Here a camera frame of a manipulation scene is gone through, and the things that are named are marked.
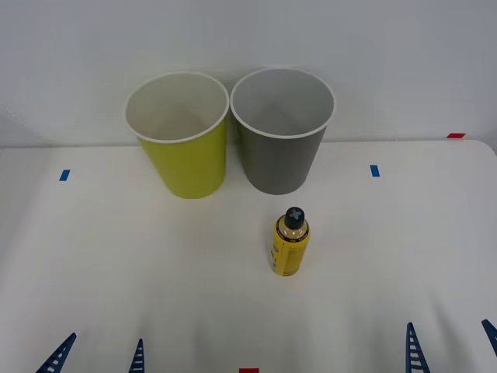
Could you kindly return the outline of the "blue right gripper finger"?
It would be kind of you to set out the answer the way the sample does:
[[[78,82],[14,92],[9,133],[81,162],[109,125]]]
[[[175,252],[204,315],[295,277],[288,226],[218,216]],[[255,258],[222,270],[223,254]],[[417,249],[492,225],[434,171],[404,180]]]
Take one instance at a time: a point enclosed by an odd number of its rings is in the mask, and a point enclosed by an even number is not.
[[[405,372],[430,373],[424,353],[422,352],[415,328],[411,322],[406,326]]]
[[[481,324],[486,332],[495,355],[497,355],[497,329],[489,322],[488,319],[482,320]]]

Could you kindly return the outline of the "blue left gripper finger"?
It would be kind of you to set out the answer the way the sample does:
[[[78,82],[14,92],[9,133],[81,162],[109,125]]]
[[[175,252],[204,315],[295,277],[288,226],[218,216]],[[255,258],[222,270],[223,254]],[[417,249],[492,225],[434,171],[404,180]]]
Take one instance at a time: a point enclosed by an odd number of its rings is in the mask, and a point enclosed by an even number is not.
[[[140,338],[129,368],[129,373],[144,373],[144,343]]]
[[[72,333],[38,368],[36,373],[61,373],[63,365],[68,358],[71,348],[77,338],[76,333]]]

